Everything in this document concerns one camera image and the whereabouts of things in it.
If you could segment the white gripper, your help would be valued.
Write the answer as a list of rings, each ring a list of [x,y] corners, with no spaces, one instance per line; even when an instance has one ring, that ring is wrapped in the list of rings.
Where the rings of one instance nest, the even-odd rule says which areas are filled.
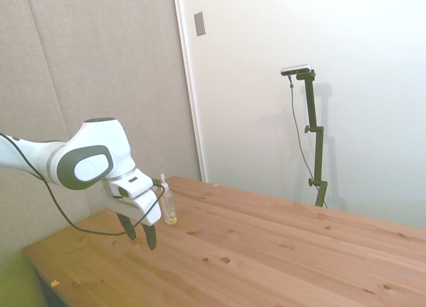
[[[127,236],[134,240],[136,231],[130,221],[142,219],[142,227],[146,235],[146,242],[150,250],[154,250],[157,245],[155,223],[162,216],[161,209],[157,203],[157,197],[153,190],[148,189],[135,198],[127,198],[112,192],[114,185],[106,179],[101,180],[104,191],[106,192],[107,208],[117,212],[117,217],[124,228]]]

